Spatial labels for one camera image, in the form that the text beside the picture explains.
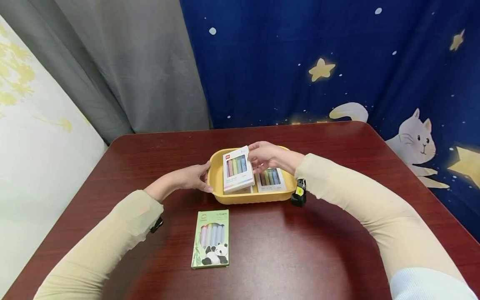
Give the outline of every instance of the white cat drawing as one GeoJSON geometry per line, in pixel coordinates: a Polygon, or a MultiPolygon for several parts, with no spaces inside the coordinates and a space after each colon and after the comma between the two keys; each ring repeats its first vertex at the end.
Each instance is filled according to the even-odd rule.
{"type": "MultiPolygon", "coordinates": [[[[361,104],[350,102],[336,107],[329,116],[332,119],[350,117],[352,120],[366,122],[368,112],[361,104]]],[[[446,189],[449,188],[448,185],[426,177],[437,174],[436,170],[415,166],[435,156],[436,148],[431,133],[430,119],[422,123],[420,110],[417,108],[413,115],[400,125],[398,134],[385,142],[426,187],[446,189]]]]}

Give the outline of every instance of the person's left hand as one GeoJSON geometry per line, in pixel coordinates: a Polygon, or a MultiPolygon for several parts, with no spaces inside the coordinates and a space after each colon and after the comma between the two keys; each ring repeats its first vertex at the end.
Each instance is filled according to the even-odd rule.
{"type": "Polygon", "coordinates": [[[171,177],[177,189],[199,189],[204,192],[213,192],[213,188],[205,183],[210,165],[210,161],[207,161],[204,165],[186,167],[165,176],[171,177]]]}

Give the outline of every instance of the panda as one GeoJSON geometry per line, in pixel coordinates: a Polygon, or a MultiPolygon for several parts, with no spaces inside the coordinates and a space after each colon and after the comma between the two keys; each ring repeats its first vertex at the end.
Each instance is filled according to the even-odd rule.
{"type": "Polygon", "coordinates": [[[228,260],[227,260],[228,245],[227,244],[218,243],[216,247],[208,246],[207,249],[205,250],[205,253],[207,257],[202,259],[203,265],[228,263],[228,260]]]}

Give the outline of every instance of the yellow tray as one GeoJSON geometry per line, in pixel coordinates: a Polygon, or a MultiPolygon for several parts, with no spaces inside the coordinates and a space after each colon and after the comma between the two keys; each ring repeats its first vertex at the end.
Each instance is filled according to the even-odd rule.
{"type": "Polygon", "coordinates": [[[282,170],[283,180],[285,181],[286,191],[282,192],[263,192],[259,193],[257,185],[253,186],[253,193],[238,194],[238,195],[224,195],[223,194],[223,154],[232,152],[237,148],[223,149],[215,152],[210,161],[212,165],[207,174],[207,184],[213,187],[213,195],[222,204],[245,204],[245,203],[259,203],[271,201],[283,201],[290,199],[292,193],[297,187],[297,181],[289,173],[282,170]]]}

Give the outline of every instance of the human hand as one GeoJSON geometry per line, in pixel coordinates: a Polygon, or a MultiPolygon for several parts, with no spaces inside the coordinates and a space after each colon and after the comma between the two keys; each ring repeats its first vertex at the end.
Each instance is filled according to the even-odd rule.
{"type": "Polygon", "coordinates": [[[269,142],[261,141],[248,146],[248,160],[253,172],[260,173],[268,168],[281,168],[294,175],[304,158],[303,154],[283,149],[269,142]]]}
{"type": "Polygon", "coordinates": [[[205,183],[210,165],[210,161],[207,161],[204,165],[186,167],[173,171],[166,176],[171,177],[177,189],[198,189],[204,192],[213,192],[213,188],[205,183]]]}
{"type": "Polygon", "coordinates": [[[207,161],[204,165],[194,165],[170,172],[155,180],[144,191],[159,202],[177,189],[199,189],[204,192],[213,192],[213,188],[205,183],[209,168],[210,161],[207,161]]]}

